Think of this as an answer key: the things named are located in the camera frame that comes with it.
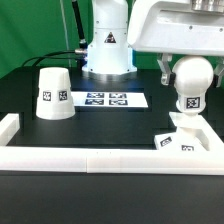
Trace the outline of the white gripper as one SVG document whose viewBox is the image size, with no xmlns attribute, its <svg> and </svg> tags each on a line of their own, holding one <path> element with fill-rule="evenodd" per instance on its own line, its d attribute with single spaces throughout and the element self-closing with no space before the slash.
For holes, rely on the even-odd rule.
<svg viewBox="0 0 224 224">
<path fill-rule="evenodd" d="M 136 51 L 157 52 L 161 84 L 172 85 L 171 54 L 224 56 L 224 0 L 136 0 L 128 43 Z M 220 87 L 223 77 L 219 57 L 212 87 Z"/>
</svg>

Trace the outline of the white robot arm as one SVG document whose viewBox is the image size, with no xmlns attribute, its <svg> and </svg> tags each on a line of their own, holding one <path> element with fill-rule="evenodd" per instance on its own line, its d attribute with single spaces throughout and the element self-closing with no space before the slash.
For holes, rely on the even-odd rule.
<svg viewBox="0 0 224 224">
<path fill-rule="evenodd" d="M 224 0 L 92 0 L 93 40 L 84 71 L 99 76 L 132 71 L 132 52 L 158 55 L 164 85 L 174 54 L 214 56 L 216 84 L 224 78 Z"/>
</svg>

